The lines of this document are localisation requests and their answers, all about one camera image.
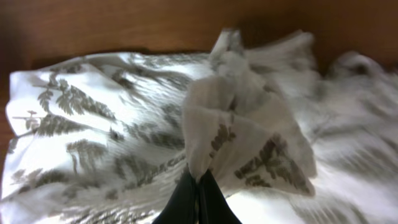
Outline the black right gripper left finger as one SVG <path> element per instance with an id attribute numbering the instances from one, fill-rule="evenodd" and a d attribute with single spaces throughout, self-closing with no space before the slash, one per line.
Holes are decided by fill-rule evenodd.
<path id="1" fill-rule="evenodd" d="M 195 224 L 197 185 L 189 171 L 181 176 L 171 198 L 152 224 Z"/>

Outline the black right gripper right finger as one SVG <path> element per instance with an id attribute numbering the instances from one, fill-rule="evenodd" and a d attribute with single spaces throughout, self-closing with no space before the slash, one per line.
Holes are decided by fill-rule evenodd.
<path id="1" fill-rule="evenodd" d="M 228 206 L 210 170 L 201 177 L 199 191 L 199 224 L 241 224 Z"/>

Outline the white fern print garment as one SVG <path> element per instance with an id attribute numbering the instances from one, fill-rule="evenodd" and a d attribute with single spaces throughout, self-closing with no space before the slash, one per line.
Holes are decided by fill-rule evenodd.
<path id="1" fill-rule="evenodd" d="M 317 71 L 297 32 L 210 53 L 78 57 L 13 72 L 2 223 L 152 223 L 210 170 L 241 223 L 396 223 L 397 74 Z"/>

